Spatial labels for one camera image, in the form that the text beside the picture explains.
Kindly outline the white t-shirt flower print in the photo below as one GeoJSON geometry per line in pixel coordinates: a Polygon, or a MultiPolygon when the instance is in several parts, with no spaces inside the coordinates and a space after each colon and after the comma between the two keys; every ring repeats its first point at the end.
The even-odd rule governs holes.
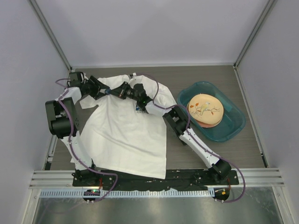
{"type": "Polygon", "coordinates": [[[164,179],[166,175],[166,124],[161,116],[147,114],[136,101],[90,96],[82,109],[95,107],[80,138],[99,168],[164,179]]]}

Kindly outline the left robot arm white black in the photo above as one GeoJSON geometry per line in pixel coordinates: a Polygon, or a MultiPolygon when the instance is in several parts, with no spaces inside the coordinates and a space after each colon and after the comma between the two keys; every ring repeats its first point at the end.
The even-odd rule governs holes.
{"type": "Polygon", "coordinates": [[[83,72],[71,72],[68,78],[59,79],[56,84],[64,87],[64,92],[55,100],[47,101],[45,108],[51,134],[66,145],[75,164],[73,186],[100,184],[101,174],[96,171],[80,137],[75,104],[84,96],[99,99],[107,95],[110,88],[93,76],[86,78],[83,72]]]}

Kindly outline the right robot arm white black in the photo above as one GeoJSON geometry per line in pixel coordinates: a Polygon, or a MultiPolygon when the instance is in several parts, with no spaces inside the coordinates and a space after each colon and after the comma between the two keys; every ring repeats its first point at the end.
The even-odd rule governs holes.
{"type": "Polygon", "coordinates": [[[155,98],[150,98],[143,84],[123,82],[119,87],[107,90],[105,93],[120,99],[132,99],[142,111],[162,117],[166,126],[180,141],[188,145],[204,162],[208,168],[211,179],[216,184],[224,183],[231,171],[231,165],[221,156],[213,152],[194,132],[191,127],[191,116],[183,105],[169,107],[155,103],[155,98]]]}

